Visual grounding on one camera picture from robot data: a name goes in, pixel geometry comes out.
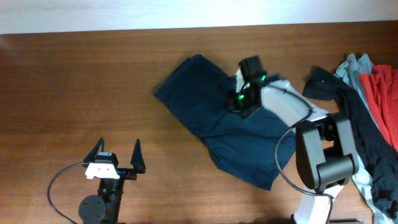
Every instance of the black cloth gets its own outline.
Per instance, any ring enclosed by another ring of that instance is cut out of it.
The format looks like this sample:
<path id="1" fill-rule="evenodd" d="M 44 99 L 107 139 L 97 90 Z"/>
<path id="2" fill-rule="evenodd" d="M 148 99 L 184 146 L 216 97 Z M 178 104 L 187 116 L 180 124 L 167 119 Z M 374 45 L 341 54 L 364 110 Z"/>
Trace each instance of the black cloth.
<path id="1" fill-rule="evenodd" d="M 229 112 L 227 96 L 235 85 L 220 68 L 195 55 L 173 72 L 155 96 L 203 141 L 219 169 L 270 190 L 279 174 L 274 148 L 288 127 L 263 107 L 247 119 Z M 278 150 L 284 167 L 295 151 L 292 132 Z"/>
<path id="2" fill-rule="evenodd" d="M 316 68 L 303 95 L 317 100 L 336 100 L 351 121 L 356 150 L 373 178 L 374 205 L 390 218 L 396 218 L 398 153 L 383 138 L 358 93 L 328 71 Z"/>

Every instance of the wooden table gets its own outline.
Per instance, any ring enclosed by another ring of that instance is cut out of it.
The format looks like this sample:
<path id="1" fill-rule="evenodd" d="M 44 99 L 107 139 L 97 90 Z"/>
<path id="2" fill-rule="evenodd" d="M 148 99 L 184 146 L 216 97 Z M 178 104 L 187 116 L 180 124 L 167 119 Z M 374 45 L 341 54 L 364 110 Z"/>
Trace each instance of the wooden table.
<path id="1" fill-rule="evenodd" d="M 268 192 L 216 168 L 207 148 L 153 96 L 186 57 L 200 53 L 233 74 L 260 55 L 302 91 L 313 65 L 335 69 L 351 52 L 398 66 L 398 22 L 122 30 L 0 36 L 0 219 L 66 223 L 45 192 L 60 169 L 82 161 L 100 137 L 128 167 L 141 139 L 147 174 L 126 182 L 119 215 L 127 223 L 251 223 L 288 218 L 301 194 L 280 177 Z M 313 101 L 335 112 L 334 102 Z M 83 168 L 61 176 L 55 205 L 80 223 L 78 206 L 98 180 Z M 302 185 L 295 156 L 285 168 Z M 354 184 L 332 218 L 372 213 Z"/>

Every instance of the red cloth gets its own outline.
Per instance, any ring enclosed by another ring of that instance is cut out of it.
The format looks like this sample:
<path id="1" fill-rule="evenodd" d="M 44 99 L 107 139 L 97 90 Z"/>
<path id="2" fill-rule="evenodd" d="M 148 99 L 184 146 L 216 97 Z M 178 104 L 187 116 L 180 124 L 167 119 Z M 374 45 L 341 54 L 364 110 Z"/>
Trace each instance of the red cloth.
<path id="1" fill-rule="evenodd" d="M 359 80 L 381 134 L 398 151 L 398 69 L 376 65 L 372 74 L 363 73 Z"/>

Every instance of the pile of cloth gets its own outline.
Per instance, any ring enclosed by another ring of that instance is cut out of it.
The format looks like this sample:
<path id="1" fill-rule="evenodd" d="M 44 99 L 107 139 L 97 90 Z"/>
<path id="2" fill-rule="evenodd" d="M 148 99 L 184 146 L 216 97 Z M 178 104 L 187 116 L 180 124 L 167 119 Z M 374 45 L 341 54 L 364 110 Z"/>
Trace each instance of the pile of cloth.
<path id="1" fill-rule="evenodd" d="M 374 223 L 398 223 L 398 70 L 350 54 L 334 75 L 317 67 L 303 96 L 336 100 L 351 121 L 361 158 L 353 181 Z"/>
<path id="2" fill-rule="evenodd" d="M 219 169 L 271 190 L 279 174 L 274 148 L 288 127 L 263 107 L 245 120 L 230 112 L 227 99 L 235 88 L 235 79 L 202 55 L 194 55 L 155 96 L 203 141 Z M 351 54 L 336 74 L 316 68 L 303 95 L 339 104 L 351 121 L 359 154 L 360 168 L 353 181 L 376 224 L 398 223 L 398 70 L 375 66 L 366 54 L 358 61 Z M 279 146 L 281 168 L 294 151 L 295 135 L 290 132 Z"/>

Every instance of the white wall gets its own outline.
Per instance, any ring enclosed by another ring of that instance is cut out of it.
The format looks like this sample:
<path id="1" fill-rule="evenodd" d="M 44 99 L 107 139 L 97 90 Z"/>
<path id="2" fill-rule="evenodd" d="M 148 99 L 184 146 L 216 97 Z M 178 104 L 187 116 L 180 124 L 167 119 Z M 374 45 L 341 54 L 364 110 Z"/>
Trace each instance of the white wall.
<path id="1" fill-rule="evenodd" d="M 398 0 L 0 0 L 0 34 L 398 19 Z"/>

